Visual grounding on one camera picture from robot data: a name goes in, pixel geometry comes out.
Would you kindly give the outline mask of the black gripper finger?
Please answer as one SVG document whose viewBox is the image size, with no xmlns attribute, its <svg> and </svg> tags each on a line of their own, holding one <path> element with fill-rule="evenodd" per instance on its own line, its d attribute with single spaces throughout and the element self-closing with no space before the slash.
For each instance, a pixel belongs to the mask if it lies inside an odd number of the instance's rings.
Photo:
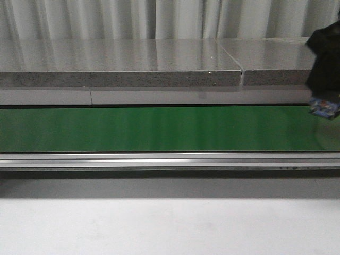
<svg viewBox="0 0 340 255">
<path fill-rule="evenodd" d="M 316 30 L 306 45 L 316 55 L 307 87 L 317 98 L 339 102 L 339 21 Z"/>
</svg>

